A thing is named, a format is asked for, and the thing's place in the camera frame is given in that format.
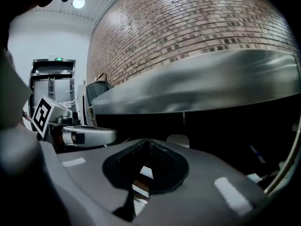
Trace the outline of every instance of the white ceiling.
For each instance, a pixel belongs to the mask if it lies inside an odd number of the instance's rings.
[[[56,24],[76,27],[85,30],[85,33],[91,34],[98,21],[105,13],[107,8],[115,0],[85,0],[85,6],[81,9],[73,7],[73,0],[62,2],[53,0],[44,8],[36,7],[25,15],[20,16],[16,23],[30,27],[32,24],[38,24],[43,21],[49,23],[55,21]]]

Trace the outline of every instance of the ceiling light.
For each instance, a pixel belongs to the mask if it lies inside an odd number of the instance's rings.
[[[85,5],[85,0],[73,0],[73,6],[75,8],[82,8]]]

